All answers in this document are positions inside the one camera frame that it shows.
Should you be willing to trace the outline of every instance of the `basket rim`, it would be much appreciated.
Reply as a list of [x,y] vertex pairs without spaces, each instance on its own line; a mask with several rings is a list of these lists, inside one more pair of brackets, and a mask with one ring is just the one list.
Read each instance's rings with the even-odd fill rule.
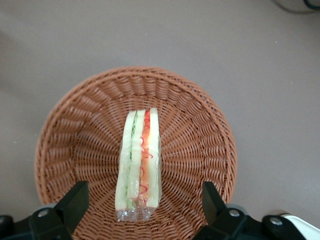
[[41,134],[37,141],[34,156],[34,177],[38,197],[41,203],[47,204],[51,201],[48,195],[46,195],[46,185],[44,184],[46,182],[46,179],[44,177],[45,161],[43,161],[43,159],[45,158],[45,153],[48,150],[48,142],[53,130],[53,126],[57,119],[60,118],[61,113],[63,113],[63,111],[70,105],[70,102],[72,102],[74,99],[77,99],[83,93],[99,85],[101,83],[101,80],[112,77],[112,79],[106,79],[105,81],[114,81],[114,79],[119,76],[125,77],[132,76],[133,74],[137,76],[158,78],[177,86],[183,91],[191,94],[191,96],[194,97],[205,108],[205,110],[209,113],[210,117],[215,122],[220,122],[220,124],[216,124],[216,126],[222,133],[226,152],[230,153],[231,156],[229,158],[231,164],[227,164],[226,171],[227,175],[225,182],[228,184],[224,185],[224,192],[227,192],[226,189],[229,190],[229,199],[226,200],[226,202],[229,202],[233,196],[235,184],[237,181],[237,149],[231,128],[224,114],[221,112],[220,108],[216,105],[214,100],[196,83],[166,69],[153,66],[123,66],[112,68],[110,70],[92,75],[84,81],[78,83],[71,90],[69,90],[49,112],[46,121],[41,129]]

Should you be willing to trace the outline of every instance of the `woven basket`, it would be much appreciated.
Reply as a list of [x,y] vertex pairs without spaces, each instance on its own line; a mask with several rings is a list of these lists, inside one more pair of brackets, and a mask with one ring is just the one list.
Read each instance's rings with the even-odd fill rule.
[[[129,111],[156,107],[162,144],[162,199],[150,221],[118,222],[118,156]],[[89,181],[90,207],[78,240],[190,239],[204,225],[202,182],[231,200],[237,154],[228,123],[193,82],[161,68],[123,67],[90,77],[52,110],[35,153],[41,202],[58,202]]]

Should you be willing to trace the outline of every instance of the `gray floor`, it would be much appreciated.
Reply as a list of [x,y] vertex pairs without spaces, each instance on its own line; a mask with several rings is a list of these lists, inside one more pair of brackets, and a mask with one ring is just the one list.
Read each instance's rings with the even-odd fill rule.
[[319,23],[271,0],[1,0],[0,213],[19,220],[39,206],[34,151],[59,99],[91,75],[148,65],[196,82],[225,113],[234,204],[320,228]]

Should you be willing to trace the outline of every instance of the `cucumber sandwich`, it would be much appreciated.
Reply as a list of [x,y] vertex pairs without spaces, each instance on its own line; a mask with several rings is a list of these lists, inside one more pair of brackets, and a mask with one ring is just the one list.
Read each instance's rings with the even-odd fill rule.
[[160,145],[157,109],[129,112],[115,190],[117,212],[158,207],[162,194]]

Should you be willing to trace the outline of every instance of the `wrapped sandwich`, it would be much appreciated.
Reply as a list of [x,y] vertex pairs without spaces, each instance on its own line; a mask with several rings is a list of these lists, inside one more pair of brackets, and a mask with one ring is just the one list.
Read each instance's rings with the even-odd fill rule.
[[123,130],[115,190],[118,221],[148,220],[159,206],[160,156],[157,109],[130,111]]

